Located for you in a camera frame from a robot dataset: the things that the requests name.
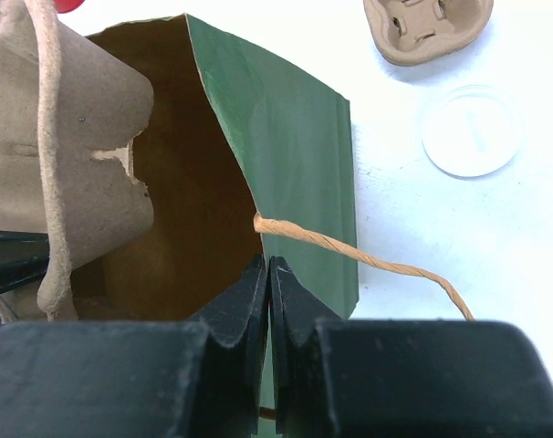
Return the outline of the green brown paper bag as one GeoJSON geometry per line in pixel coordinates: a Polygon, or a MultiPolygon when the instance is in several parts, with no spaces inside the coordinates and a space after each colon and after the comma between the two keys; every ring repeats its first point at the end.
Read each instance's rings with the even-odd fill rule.
{"type": "Polygon", "coordinates": [[[343,316],[358,300],[350,105],[263,48],[190,16],[141,22],[140,40],[187,40],[196,84],[256,204],[265,256],[285,256],[343,316]]]}

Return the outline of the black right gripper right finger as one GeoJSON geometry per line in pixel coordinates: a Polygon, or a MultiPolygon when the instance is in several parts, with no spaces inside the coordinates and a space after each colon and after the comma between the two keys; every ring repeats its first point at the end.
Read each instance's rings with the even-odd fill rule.
{"type": "Polygon", "coordinates": [[[346,320],[269,262],[276,431],[285,437],[553,437],[553,384],[494,321],[346,320]]]}

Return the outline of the brown pulp cup carrier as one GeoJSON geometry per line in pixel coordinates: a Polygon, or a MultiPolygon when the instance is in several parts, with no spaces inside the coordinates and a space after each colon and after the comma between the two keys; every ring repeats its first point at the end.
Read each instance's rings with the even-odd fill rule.
{"type": "Polygon", "coordinates": [[[74,269],[145,233],[133,140],[151,83],[63,25],[50,1],[0,1],[0,230],[45,234],[48,270],[0,299],[3,321],[74,320],[74,269]]]}

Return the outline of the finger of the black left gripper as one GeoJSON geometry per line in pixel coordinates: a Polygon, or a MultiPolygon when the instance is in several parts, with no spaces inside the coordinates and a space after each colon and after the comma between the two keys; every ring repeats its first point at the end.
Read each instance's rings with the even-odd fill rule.
{"type": "Polygon", "coordinates": [[[48,262],[46,234],[0,231],[0,295],[42,279],[48,262]]]}

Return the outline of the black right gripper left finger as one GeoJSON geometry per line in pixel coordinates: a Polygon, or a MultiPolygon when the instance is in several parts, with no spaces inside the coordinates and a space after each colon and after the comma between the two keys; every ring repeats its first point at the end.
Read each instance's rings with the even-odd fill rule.
{"type": "Polygon", "coordinates": [[[0,437],[249,437],[267,271],[256,256],[183,322],[0,326],[0,437]]]}

